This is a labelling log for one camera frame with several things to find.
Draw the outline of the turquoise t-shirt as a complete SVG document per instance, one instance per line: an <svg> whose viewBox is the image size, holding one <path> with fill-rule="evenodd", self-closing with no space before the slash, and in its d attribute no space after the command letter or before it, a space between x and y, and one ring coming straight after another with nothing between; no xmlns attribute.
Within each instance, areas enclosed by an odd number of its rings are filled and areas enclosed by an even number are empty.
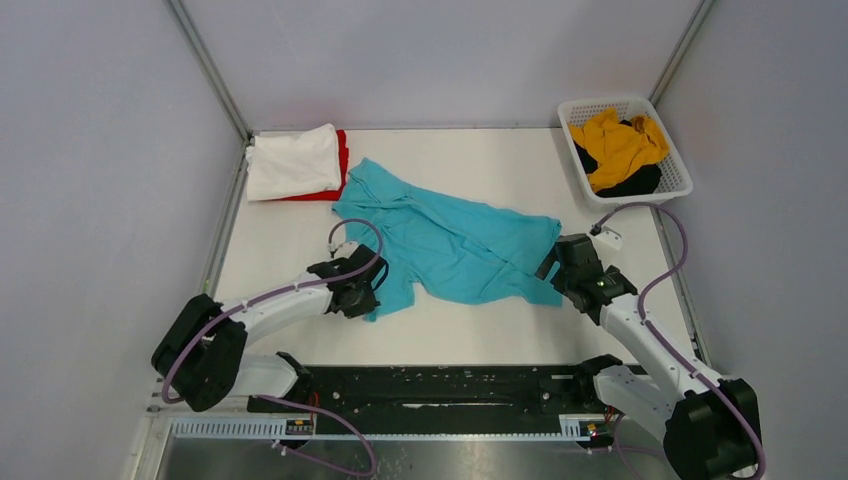
<svg viewBox="0 0 848 480"><path fill-rule="evenodd" d="M377 289L376 321L415 303L415 285L464 305L519 297L559 307L561 296L535 273L561 223L548 216L452 197L406 183L369 159L348 173L332 206L346 238L380 252L389 272Z"/></svg>

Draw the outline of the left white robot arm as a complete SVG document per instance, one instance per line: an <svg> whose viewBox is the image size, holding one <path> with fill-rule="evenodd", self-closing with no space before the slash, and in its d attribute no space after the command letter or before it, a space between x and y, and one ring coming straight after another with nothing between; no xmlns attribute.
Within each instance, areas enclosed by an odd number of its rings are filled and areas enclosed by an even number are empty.
<svg viewBox="0 0 848 480"><path fill-rule="evenodd" d="M192 297L151 357L152 368L169 381L163 401L203 412L227 398L268 395L285 410L301 409L310 397L309 372L287 353L254 355L248 348L302 320L374 312L388 271L385 259L359 245L254 298Z"/></svg>

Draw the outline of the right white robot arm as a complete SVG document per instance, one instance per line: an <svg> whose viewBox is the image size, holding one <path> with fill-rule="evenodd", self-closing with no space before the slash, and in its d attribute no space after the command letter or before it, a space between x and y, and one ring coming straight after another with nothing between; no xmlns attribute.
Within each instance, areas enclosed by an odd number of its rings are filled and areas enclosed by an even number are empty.
<svg viewBox="0 0 848 480"><path fill-rule="evenodd" d="M536 271L580 313L612 335L648 377L640 379L607 355L582 363L575 402L597 412L612 407L654 436L681 479L764 472L758 401L742 379L727 380L684 354L614 266L604 266L589 236L561 236Z"/></svg>

